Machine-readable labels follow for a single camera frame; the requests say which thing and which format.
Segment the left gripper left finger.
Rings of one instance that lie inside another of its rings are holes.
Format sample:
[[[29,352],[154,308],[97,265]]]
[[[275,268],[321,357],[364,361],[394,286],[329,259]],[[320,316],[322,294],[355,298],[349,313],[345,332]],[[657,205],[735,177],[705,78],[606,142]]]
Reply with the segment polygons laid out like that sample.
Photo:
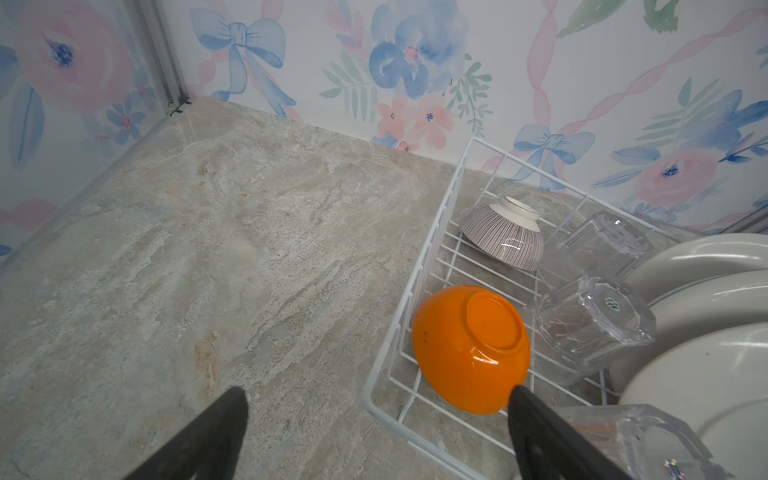
[[[246,392],[231,387],[127,475],[129,479],[232,479],[248,425]]]

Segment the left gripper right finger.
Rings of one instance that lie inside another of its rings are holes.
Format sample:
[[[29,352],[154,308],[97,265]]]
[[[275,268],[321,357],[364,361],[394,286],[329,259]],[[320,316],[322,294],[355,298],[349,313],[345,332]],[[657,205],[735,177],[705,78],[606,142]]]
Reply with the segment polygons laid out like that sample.
[[[523,479],[627,479],[614,462],[528,388],[514,387],[508,430]]]

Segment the white plate green red rim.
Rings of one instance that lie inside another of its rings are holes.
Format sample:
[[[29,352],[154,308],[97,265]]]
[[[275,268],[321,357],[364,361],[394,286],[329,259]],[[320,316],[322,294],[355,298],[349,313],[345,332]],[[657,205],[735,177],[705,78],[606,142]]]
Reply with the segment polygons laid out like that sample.
[[[649,404],[686,422],[737,479],[767,477],[767,325],[683,343],[646,365],[622,404]]]

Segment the white deep plate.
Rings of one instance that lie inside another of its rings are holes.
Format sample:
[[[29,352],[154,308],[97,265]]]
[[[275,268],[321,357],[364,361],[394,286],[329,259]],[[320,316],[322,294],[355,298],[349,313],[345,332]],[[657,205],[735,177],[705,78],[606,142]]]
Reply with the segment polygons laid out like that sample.
[[[767,268],[767,236],[728,233],[706,236],[666,249],[625,280],[647,302],[689,284]]]

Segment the white plate strawberry pattern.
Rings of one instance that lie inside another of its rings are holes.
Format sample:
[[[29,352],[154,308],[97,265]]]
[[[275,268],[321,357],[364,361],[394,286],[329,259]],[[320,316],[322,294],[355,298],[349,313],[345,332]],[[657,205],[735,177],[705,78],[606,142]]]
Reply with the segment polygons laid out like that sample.
[[[647,364],[668,350],[719,330],[767,320],[767,271],[754,270],[686,286],[651,306],[656,340],[612,363],[613,390],[621,394]]]

